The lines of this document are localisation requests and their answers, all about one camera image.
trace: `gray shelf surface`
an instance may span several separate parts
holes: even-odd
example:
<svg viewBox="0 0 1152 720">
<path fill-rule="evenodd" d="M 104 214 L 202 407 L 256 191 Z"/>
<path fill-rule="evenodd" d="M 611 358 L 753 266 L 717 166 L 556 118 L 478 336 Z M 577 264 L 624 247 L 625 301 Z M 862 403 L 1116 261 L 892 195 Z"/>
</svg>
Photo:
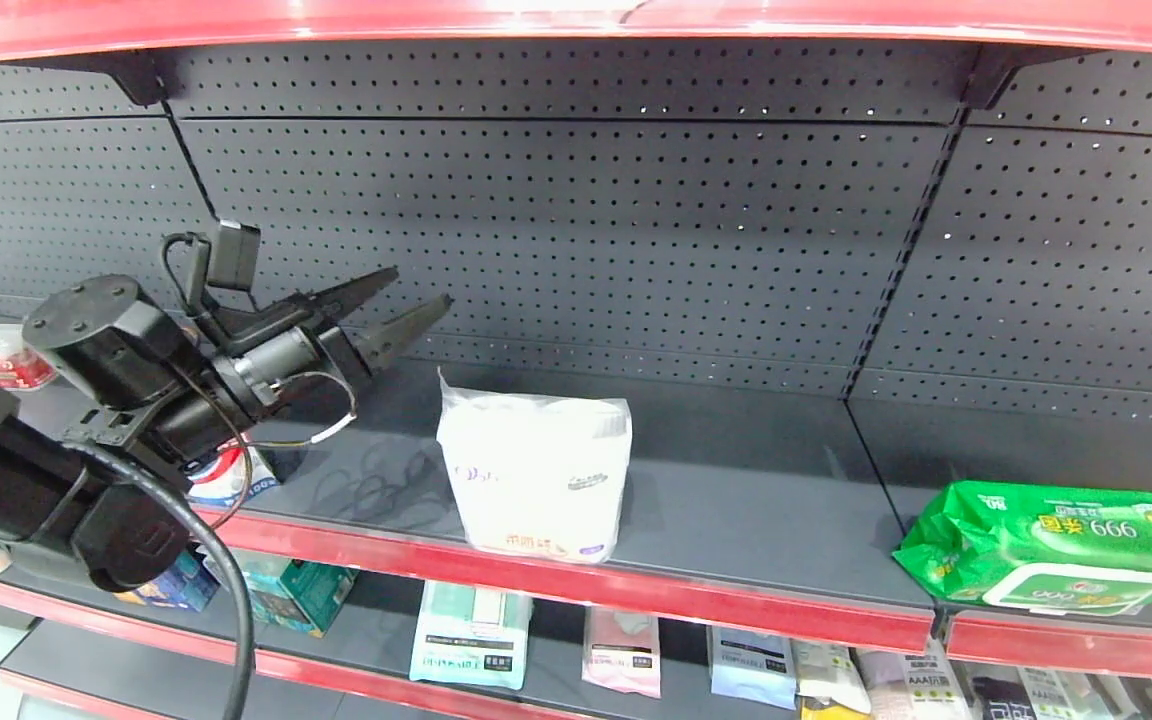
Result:
<svg viewBox="0 0 1152 720">
<path fill-rule="evenodd" d="M 207 720 L 220 717 L 229 689 L 232 667 L 179 655 L 88 630 L 44 621 L 3 658 L 0 669 L 41 680 L 70 691 L 88 694 L 119 705 L 179 717 Z M 252 679 L 247 697 L 247 720 L 353 719 L 435 720 L 431 714 L 326 691 L 288 680 Z"/>
<path fill-rule="evenodd" d="M 200 614 L 188 611 L 154 609 L 121 602 L 92 588 L 33 577 L 22 570 L 10 569 L 0 575 L 0 582 L 29 589 L 78 605 L 97 607 L 114 614 L 150 620 L 161 626 L 191 630 L 211 637 L 233 637 L 233 607 L 225 591 L 215 594 Z M 353 667 L 406 679 L 411 665 L 412 642 L 416 637 L 416 616 L 420 611 L 422 579 L 400 578 L 396 575 L 363 573 L 353 592 L 346 598 L 332 628 L 323 638 L 279 628 L 257 624 L 256 642 L 262 650 L 303 657 L 303 659 Z M 705 646 L 705 626 L 681 620 L 660 620 L 662 643 L 662 700 L 617 694 L 609 689 L 582 683 L 579 679 L 581 649 L 584 643 L 585 607 L 567 602 L 535 601 L 531 635 L 526 646 L 526 682 L 520 692 L 499 689 L 457 685 L 463 691 L 524 702 L 559 710 L 582 712 L 596 717 L 623 720 L 708 719 L 710 717 L 748 717 L 751 720 L 773 720 L 785 712 L 758 703 L 733 700 L 708 694 L 708 655 Z M 44 626 L 55 626 L 45 623 Z M 165 655 L 166 651 L 154 650 Z M 214 665 L 191 659 L 194 662 Z M 120 666 L 115 665 L 118 676 Z M 111 680 L 88 685 L 84 692 L 105 692 Z"/>
<path fill-rule="evenodd" d="M 344 432 L 313 450 L 271 452 L 285 485 L 248 509 L 463 541 L 434 441 L 437 369 L 404 359 L 362 392 L 359 419 Z M 900 524 L 841 402 L 544 370 L 442 370 L 448 382 L 477 389 L 627 397 L 635 438 L 612 566 L 931 609 L 890 560 Z M 56 433 L 82 401 L 53 382 L 23 393 L 20 416 Z M 343 409 L 324 391 L 253 434 L 308 437 Z"/>
<path fill-rule="evenodd" d="M 1152 491 L 1152 424 L 872 400 L 852 400 L 849 407 L 907 524 L 942 487 L 961 479 Z M 1052 621 L 1001 607 L 950 609 L 1000 612 L 1038 626 Z M 1139 615 L 1061 621 L 1092 629 L 1152 628 L 1152 604 Z"/>
</svg>

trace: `robotic arm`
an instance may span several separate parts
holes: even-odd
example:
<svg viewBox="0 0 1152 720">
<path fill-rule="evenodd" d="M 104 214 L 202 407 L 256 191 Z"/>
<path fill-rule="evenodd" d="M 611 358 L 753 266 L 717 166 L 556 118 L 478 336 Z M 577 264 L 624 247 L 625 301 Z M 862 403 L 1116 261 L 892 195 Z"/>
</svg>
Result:
<svg viewBox="0 0 1152 720">
<path fill-rule="evenodd" d="M 211 353 L 127 275 L 56 291 L 24 319 L 24 341 L 91 397 L 66 441 L 104 446 L 183 495 L 189 483 L 180 468 L 291 402 L 289 379 L 328 374 L 361 388 L 450 306 L 445 295 L 414 306 L 364 331 L 357 346 L 340 320 L 392 283 L 394 268 L 262 310 L 221 306 L 207 287 L 250 291 L 259 242 L 259 232 L 236 223 L 221 225 L 214 240 L 164 241 L 164 268 Z M 189 251 L 183 288 L 166 264 L 176 245 Z M 111 592 L 168 568 L 188 530 L 114 469 L 15 418 L 17 403 L 0 389 L 0 541 L 18 564 Z"/>
</svg>

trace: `wire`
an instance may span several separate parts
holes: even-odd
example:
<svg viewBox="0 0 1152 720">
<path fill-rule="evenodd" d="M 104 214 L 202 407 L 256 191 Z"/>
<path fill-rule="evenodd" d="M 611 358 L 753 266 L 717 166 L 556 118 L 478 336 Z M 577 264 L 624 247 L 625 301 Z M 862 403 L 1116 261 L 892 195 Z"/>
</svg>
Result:
<svg viewBox="0 0 1152 720">
<path fill-rule="evenodd" d="M 243 486 L 242 488 L 238 488 L 238 494 L 234 497 L 234 502 L 230 503 L 225 511 L 221 511 L 220 518 L 215 518 L 215 523 L 211 524 L 211 529 L 215 530 L 225 523 L 228 523 L 229 518 L 233 518 L 234 515 L 238 514 L 238 509 L 241 509 L 243 502 L 247 501 L 247 497 L 251 493 L 252 478 L 256 473 L 256 469 L 252 467 L 252 447 L 251 444 L 247 441 L 247 438 L 243 437 L 242 430 L 238 430 L 238 425 L 234 424 L 234 420 L 229 419 L 229 415 L 225 414 L 223 407 L 220 407 L 219 402 L 215 402 L 214 397 L 207 395 L 207 392 L 202 388 L 195 379 L 189 377 L 189 373 L 184 372 L 184 370 L 175 365 L 173 365 L 172 369 L 175 370 L 175 374 L 177 374 L 177 377 L 182 379 L 189 388 L 197 393 L 198 397 L 202 397 L 202 400 L 211 407 L 211 411 L 218 415 L 220 420 L 225 423 L 225 426 L 228 427 L 229 432 L 234 435 L 234 442 L 237 444 L 238 452 L 242 452 L 243 455 Z"/>
<path fill-rule="evenodd" d="M 247 689 L 251 684 L 252 670 L 256 667 L 256 644 L 252 629 L 252 601 L 247 592 L 247 581 L 243 579 L 243 571 L 238 569 L 238 562 L 234 555 L 225 547 L 225 543 L 217 537 L 214 529 L 207 526 L 204 520 L 194 511 L 192 507 L 177 495 L 173 488 L 165 487 L 145 470 L 141 470 L 131 462 L 124 461 L 111 454 L 101 447 L 82 442 L 63 442 L 63 447 L 69 450 L 82 452 L 92 460 L 106 465 L 109 470 L 119 473 L 141 492 L 158 502 L 162 508 L 179 520 L 189 532 L 194 533 L 198 541 L 215 560 L 220 568 L 225 582 L 229 585 L 230 594 L 234 596 L 234 607 L 238 613 L 238 631 L 234 635 L 234 679 L 229 683 L 229 698 L 225 702 L 223 720 L 240 720 L 243 715 L 243 707 L 247 705 Z"/>
<path fill-rule="evenodd" d="M 168 281 L 172 282 L 172 287 L 177 291 L 180 311 L 189 314 L 189 302 L 185 300 L 184 288 L 180 287 L 180 281 L 172 270 L 172 264 L 168 263 L 168 252 L 172 251 L 172 247 L 182 242 L 194 242 L 194 237 L 185 233 L 174 233 L 162 236 L 162 242 L 159 243 L 159 265 L 161 265 L 162 273 L 168 278 Z"/>
<path fill-rule="evenodd" d="M 346 395 L 349 396 L 348 414 L 344 415 L 343 418 L 335 420 L 332 425 L 328 425 L 328 427 L 323 432 L 316 433 L 308 439 L 294 439 L 294 441 L 291 439 L 270 439 L 270 441 L 252 441 L 248 442 L 248 445 L 252 447 L 308 447 L 325 441 L 325 439 L 339 433 L 340 430 L 346 429 L 346 425 L 353 423 L 353 420 L 358 419 L 357 393 L 353 392 L 353 387 L 349 387 L 349 382 L 344 382 L 343 379 L 340 379 L 332 373 L 324 373 L 323 370 L 305 370 L 305 372 L 282 379 L 282 381 L 279 381 L 279 387 L 285 387 L 288 382 L 294 382 L 302 378 L 326 378 L 336 384 L 340 388 L 344 389 Z"/>
</svg>

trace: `red and white package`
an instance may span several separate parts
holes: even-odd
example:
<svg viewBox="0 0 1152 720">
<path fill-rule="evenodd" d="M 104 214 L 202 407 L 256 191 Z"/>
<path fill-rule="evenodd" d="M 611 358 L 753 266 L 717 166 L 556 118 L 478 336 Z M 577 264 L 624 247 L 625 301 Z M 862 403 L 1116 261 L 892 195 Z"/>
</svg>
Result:
<svg viewBox="0 0 1152 720">
<path fill-rule="evenodd" d="M 37 389 L 55 377 L 56 370 L 20 338 L 20 325 L 0 324 L 0 387 Z"/>
</svg>

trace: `blue box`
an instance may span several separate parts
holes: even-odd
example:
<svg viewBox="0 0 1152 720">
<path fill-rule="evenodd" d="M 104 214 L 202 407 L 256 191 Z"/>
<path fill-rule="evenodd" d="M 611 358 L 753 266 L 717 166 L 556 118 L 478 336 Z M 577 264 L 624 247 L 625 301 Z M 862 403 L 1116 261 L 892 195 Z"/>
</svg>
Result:
<svg viewBox="0 0 1152 720">
<path fill-rule="evenodd" d="M 187 551 L 180 553 L 177 561 L 159 577 L 134 591 L 115 593 L 114 597 L 134 605 L 202 612 L 217 593 L 217 579 L 211 577 L 211 573 L 198 562 L 194 553 Z"/>
</svg>

